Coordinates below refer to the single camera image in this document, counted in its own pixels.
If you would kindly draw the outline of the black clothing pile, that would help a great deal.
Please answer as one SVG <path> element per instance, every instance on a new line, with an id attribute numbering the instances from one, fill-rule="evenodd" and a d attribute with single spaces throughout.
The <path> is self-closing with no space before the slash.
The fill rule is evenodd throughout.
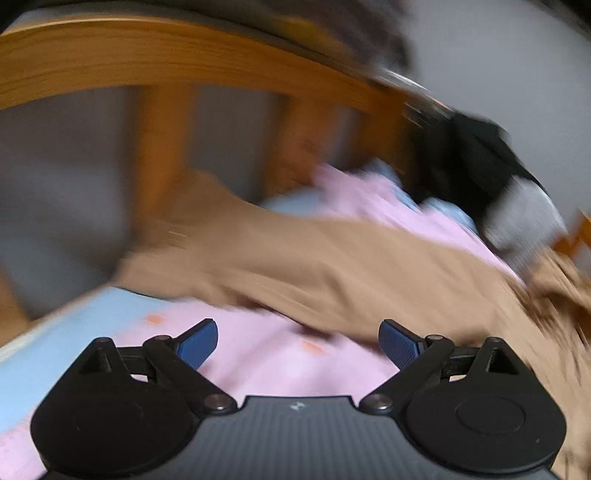
<path id="1" fill-rule="evenodd" d="M 512 177 L 536 182 L 496 123 L 454 113 L 414 134 L 408 193 L 417 203 L 434 197 L 481 224 Z"/>

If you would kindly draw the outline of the grey white towel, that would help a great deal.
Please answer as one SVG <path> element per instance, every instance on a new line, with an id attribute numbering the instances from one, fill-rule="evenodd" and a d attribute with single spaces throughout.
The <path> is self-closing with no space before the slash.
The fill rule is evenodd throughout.
<path id="1" fill-rule="evenodd" d="M 538 251 L 566 233 L 562 215 L 535 182 L 513 176 L 481 223 L 489 248 L 515 273 L 527 271 Z"/>

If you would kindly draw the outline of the tan khaki jacket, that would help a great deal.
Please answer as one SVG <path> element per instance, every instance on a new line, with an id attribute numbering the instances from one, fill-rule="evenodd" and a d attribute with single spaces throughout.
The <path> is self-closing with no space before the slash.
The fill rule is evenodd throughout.
<path id="1" fill-rule="evenodd" d="M 381 221 L 283 215 L 193 173 L 147 224 L 114 281 L 159 298 L 257 304 L 366 341 L 385 319 L 457 343 L 501 337 L 566 417 L 555 472 L 590 475 L 590 280 L 553 250 L 543 250 L 520 280 L 491 252 Z"/>

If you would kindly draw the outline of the wooden bed frame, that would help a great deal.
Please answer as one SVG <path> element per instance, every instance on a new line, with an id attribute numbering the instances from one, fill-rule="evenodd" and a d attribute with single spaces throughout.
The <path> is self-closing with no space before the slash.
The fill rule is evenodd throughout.
<path id="1" fill-rule="evenodd" d="M 505 128 L 564 212 L 590 181 L 590 43 L 529 5 L 439 5 L 428 83 Z M 192 166 L 247 198 L 274 164 L 410 164 L 408 93 L 250 32 L 85 14 L 1 36 L 1 276 L 29 319 L 103 284 Z"/>

